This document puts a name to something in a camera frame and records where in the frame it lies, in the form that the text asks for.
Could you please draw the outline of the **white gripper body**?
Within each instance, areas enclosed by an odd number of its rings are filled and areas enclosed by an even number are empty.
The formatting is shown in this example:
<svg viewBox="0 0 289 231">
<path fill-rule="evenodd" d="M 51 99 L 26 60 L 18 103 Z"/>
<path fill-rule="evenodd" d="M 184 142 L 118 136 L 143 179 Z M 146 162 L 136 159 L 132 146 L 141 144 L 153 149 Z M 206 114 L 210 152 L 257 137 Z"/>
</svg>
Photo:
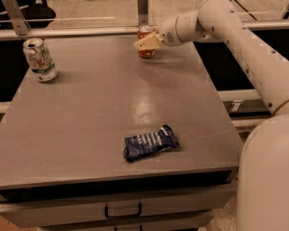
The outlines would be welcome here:
<svg viewBox="0 0 289 231">
<path fill-rule="evenodd" d="M 177 16 L 172 16 L 158 26 L 158 32 L 161 36 L 163 43 L 167 46 L 177 46 L 180 44 L 180 39 L 176 33 Z"/>
</svg>

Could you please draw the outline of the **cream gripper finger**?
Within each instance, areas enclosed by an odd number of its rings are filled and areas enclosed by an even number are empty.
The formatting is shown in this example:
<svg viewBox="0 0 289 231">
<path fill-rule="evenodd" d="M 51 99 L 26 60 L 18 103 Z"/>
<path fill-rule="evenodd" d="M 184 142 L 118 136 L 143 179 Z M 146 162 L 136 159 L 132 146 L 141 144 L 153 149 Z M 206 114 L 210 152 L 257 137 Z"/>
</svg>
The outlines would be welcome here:
<svg viewBox="0 0 289 231">
<path fill-rule="evenodd" d="M 144 51 L 144 50 L 156 50 L 158 49 L 163 42 L 163 39 L 160 37 L 159 34 L 156 32 L 152 32 L 143 38 L 138 39 L 134 43 L 134 47 L 138 51 Z"/>
</svg>

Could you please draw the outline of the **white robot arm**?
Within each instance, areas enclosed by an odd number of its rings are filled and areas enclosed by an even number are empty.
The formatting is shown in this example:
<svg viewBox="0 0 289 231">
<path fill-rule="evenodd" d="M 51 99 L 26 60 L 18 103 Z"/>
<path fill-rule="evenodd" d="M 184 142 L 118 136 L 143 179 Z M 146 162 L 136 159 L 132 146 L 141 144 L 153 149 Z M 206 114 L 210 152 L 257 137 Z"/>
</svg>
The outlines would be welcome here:
<svg viewBox="0 0 289 231">
<path fill-rule="evenodd" d="M 229 0 L 204 0 L 137 40 L 137 50 L 210 36 L 223 42 L 273 115 L 248 136 L 240 159 L 237 231 L 289 231 L 289 61 L 248 29 Z"/>
</svg>

